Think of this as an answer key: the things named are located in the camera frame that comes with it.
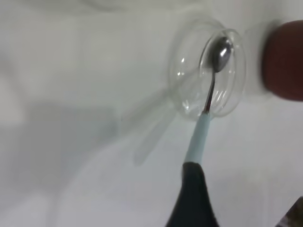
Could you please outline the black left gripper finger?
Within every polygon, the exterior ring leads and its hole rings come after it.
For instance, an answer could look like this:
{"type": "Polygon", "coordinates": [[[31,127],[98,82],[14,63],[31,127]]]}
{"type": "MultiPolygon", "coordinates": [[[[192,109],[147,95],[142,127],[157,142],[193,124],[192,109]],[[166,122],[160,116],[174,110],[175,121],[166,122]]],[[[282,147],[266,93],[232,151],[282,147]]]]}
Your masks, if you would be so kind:
{"type": "Polygon", "coordinates": [[[205,175],[198,163],[183,164],[181,189],[166,226],[219,226],[210,203],[205,175]]]}

